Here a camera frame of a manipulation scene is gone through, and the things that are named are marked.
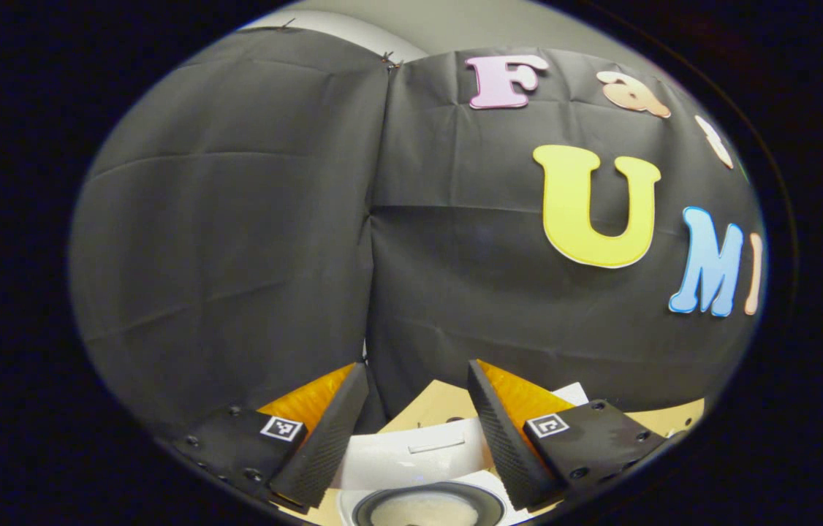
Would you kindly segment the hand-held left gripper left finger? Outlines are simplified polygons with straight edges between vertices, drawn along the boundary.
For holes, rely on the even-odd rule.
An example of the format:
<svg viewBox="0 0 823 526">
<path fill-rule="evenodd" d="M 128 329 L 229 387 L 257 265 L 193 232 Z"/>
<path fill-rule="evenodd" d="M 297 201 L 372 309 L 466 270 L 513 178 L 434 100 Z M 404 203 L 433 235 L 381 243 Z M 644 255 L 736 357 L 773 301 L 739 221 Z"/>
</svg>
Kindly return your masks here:
<svg viewBox="0 0 823 526">
<path fill-rule="evenodd" d="M 217 409 L 170 449 L 241 500 L 307 512 L 332 485 L 367 396 L 367 368 L 352 363 L 262 408 Z"/>
</svg>

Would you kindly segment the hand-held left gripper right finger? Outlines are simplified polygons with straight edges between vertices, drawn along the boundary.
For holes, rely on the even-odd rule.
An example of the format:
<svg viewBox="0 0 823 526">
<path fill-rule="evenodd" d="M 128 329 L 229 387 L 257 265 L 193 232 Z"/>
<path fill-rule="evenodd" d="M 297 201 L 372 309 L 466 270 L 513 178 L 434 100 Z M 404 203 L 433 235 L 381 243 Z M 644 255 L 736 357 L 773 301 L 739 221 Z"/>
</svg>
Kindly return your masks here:
<svg viewBox="0 0 823 526">
<path fill-rule="evenodd" d="M 627 413 L 573 404 L 482 360 L 467 389 L 496 472 L 517 509 L 598 498 L 675 442 L 675 409 Z"/>
</svg>

